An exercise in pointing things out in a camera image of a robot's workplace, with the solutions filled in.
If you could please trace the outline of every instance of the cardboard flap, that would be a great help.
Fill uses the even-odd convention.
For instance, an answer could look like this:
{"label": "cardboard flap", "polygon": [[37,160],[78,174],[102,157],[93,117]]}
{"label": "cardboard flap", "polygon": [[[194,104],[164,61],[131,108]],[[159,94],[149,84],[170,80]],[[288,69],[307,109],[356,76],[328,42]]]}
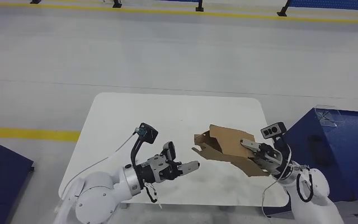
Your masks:
{"label": "cardboard flap", "polygon": [[211,148],[210,146],[206,146],[207,147],[205,148],[201,148],[201,151],[194,147],[192,150],[207,160],[230,162],[232,165],[241,169],[247,176],[269,176],[268,172],[262,171],[253,161],[248,158],[224,155],[221,152]]}
{"label": "cardboard flap", "polygon": [[255,141],[253,135],[242,130],[223,128],[212,124],[210,125],[209,133],[211,137],[216,138],[219,142],[223,154],[245,158],[253,157],[252,151],[240,144],[242,138]]}
{"label": "cardboard flap", "polygon": [[219,152],[222,151],[218,140],[216,140],[216,138],[211,138],[209,131],[204,132],[203,134],[194,134],[194,144],[200,146],[201,149],[210,146]]}

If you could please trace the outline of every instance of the black cable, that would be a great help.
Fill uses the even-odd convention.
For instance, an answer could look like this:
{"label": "black cable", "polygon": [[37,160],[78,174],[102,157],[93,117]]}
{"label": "black cable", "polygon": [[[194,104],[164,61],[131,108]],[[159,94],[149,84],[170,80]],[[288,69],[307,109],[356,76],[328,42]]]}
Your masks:
{"label": "black cable", "polygon": [[135,155],[136,155],[136,154],[134,154],[134,153],[135,153],[135,150],[136,150],[136,148],[137,148],[137,146],[138,146],[138,144],[139,144],[139,141],[140,141],[140,140],[139,140],[139,138],[138,138],[138,139],[135,141],[132,150],[130,151],[130,161],[132,162],[133,167],[135,167]]}
{"label": "black cable", "polygon": [[143,144],[143,142],[138,138],[136,140],[132,150],[130,151],[130,161],[132,162],[132,166],[133,166],[133,169],[135,171],[136,177],[138,179],[140,189],[144,188],[144,183],[143,183],[143,180],[140,177],[139,170],[138,170],[138,168],[136,166],[135,158],[136,158],[136,155],[137,155],[137,153],[138,153],[138,151],[140,149],[140,146],[142,146],[142,144]]}
{"label": "black cable", "polygon": [[281,173],[284,172],[282,178],[286,178],[288,174],[291,171],[291,168],[285,169],[287,164],[292,164],[291,159],[289,159],[290,156],[290,148],[289,145],[284,140],[284,135],[279,135],[279,139],[272,138],[274,140],[274,147],[281,152],[283,160],[282,164],[276,168],[276,170],[279,172],[279,174],[273,175],[274,178],[278,179],[281,176]]}
{"label": "black cable", "polygon": [[310,187],[310,193],[309,193],[309,196],[307,199],[304,199],[302,194],[301,194],[301,190],[300,190],[300,178],[301,178],[301,174],[298,174],[297,175],[297,179],[296,179],[296,188],[297,188],[297,193],[298,193],[298,196],[300,197],[300,199],[303,201],[303,202],[310,202],[313,198],[313,182],[312,182],[312,174],[309,174],[309,181],[311,183],[311,187]]}
{"label": "black cable", "polygon": [[148,189],[147,186],[145,186],[145,190],[147,191],[147,195],[149,196],[151,202],[155,203],[155,202],[158,201],[158,200],[156,200],[156,199],[153,199],[153,197],[151,196],[151,194],[150,194],[149,189]]}

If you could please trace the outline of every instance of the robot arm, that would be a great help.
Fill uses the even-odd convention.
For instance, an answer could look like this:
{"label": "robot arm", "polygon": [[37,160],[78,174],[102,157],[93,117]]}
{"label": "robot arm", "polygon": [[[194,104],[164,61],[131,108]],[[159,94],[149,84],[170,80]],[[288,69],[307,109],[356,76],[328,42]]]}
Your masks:
{"label": "robot arm", "polygon": [[285,132],[282,122],[261,130],[265,139],[274,140],[275,148],[247,139],[241,139],[241,145],[253,152],[250,159],[269,171],[290,195],[298,224],[343,224],[337,207],[328,198],[329,185],[323,173],[291,160],[291,149],[283,139]]}
{"label": "robot arm", "polygon": [[143,188],[146,188],[148,196],[155,203],[157,200],[149,194],[145,183],[174,180],[199,168],[200,164],[197,161],[187,164],[174,162],[176,154],[173,142],[167,142],[160,154],[137,165],[135,157],[140,146],[143,142],[152,144],[158,132],[144,123],[141,123],[135,132],[139,137],[131,151],[132,164],[120,166],[115,175],[93,172],[84,179],[77,178],[67,191],[54,224],[69,223],[73,206],[76,219],[83,224],[106,222],[119,203],[141,193]]}

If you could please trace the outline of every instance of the black barrier post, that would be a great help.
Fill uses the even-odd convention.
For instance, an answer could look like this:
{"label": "black barrier post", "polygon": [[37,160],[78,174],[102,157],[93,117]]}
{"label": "black barrier post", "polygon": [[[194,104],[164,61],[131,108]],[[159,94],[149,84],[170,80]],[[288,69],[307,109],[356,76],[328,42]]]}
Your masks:
{"label": "black barrier post", "polygon": [[292,1],[292,0],[287,0],[286,5],[285,5],[284,7],[282,7],[282,9],[281,9],[280,12],[277,12],[277,14],[278,14],[279,16],[287,16],[287,15],[286,15],[286,11],[287,11],[287,9],[288,9],[289,6],[290,6],[291,1]]}
{"label": "black barrier post", "polygon": [[199,0],[199,5],[198,7],[195,8],[196,12],[203,12],[204,8],[202,7],[202,0]]}
{"label": "black barrier post", "polygon": [[121,8],[122,7],[122,3],[119,2],[119,0],[113,0],[114,5],[113,8]]}

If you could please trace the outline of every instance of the floor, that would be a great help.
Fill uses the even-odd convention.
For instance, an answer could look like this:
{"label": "floor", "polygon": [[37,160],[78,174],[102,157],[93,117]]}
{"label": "floor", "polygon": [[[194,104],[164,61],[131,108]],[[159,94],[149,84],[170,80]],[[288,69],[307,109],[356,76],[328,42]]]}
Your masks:
{"label": "floor", "polygon": [[[0,7],[0,126],[81,130],[100,92],[252,97],[267,123],[288,128],[316,105],[358,110],[357,32],[344,23]],[[51,223],[75,143],[0,144],[37,167],[11,223]],[[116,216],[266,222],[255,208],[134,205]]]}

